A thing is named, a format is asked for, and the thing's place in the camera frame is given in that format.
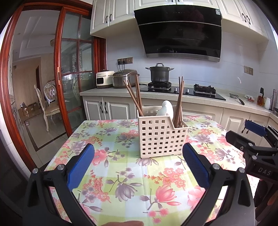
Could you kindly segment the operator hand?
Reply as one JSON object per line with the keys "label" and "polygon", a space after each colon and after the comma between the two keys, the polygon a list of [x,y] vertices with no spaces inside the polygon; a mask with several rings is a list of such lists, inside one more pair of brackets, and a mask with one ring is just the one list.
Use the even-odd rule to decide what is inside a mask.
{"label": "operator hand", "polygon": [[144,226],[144,223],[142,221],[132,220],[125,222],[108,222],[102,226]]}

